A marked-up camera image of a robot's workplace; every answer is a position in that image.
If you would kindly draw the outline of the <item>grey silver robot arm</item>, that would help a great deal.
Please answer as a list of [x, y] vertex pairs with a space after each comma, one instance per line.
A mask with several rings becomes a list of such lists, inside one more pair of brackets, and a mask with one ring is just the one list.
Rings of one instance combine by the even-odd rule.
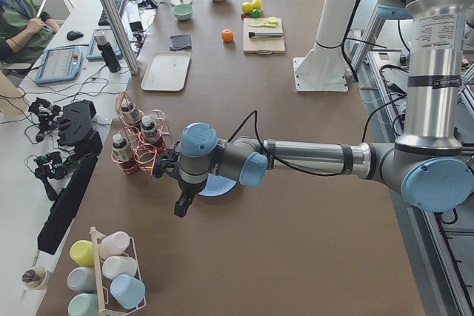
[[258, 186], [272, 169], [321, 177], [357, 175], [380, 182], [410, 205], [446, 212], [473, 192], [473, 174], [461, 160], [455, 111], [461, 86], [466, 13], [473, 0], [378, 0], [385, 19], [413, 22], [404, 131], [392, 144], [317, 144], [238, 138], [223, 140], [206, 123], [188, 125], [176, 148], [159, 155], [153, 175], [178, 181], [174, 207], [183, 217], [211, 175]]

